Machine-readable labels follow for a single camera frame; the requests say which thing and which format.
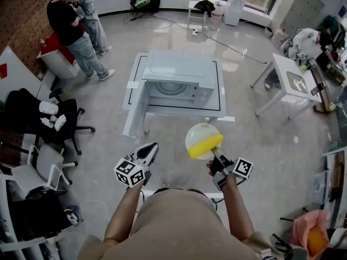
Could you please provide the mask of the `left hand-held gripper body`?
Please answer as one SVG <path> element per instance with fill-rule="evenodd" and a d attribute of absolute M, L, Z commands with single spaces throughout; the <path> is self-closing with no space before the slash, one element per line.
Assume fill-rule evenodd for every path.
<path fill-rule="evenodd" d="M 140 157 L 136 153 L 131 153 L 121 158 L 113 171 L 117 180 L 127 187 L 135 187 L 140 183 L 146 185 L 151 177 L 149 169 L 151 164 L 152 156 Z"/>

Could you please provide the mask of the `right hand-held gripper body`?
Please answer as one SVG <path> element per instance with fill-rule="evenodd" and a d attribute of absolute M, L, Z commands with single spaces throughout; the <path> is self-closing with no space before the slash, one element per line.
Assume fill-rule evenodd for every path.
<path fill-rule="evenodd" d="M 243 182 L 249 179 L 254 168 L 254 164 L 244 158 L 238 158 L 236 162 L 233 162 L 228 158 L 225 161 L 218 161 L 214 157 L 214 161 L 216 167 L 213 182 L 219 191 L 222 190 L 222 186 L 226 183 L 228 175 L 233 174 L 241 178 L 241 182 Z"/>

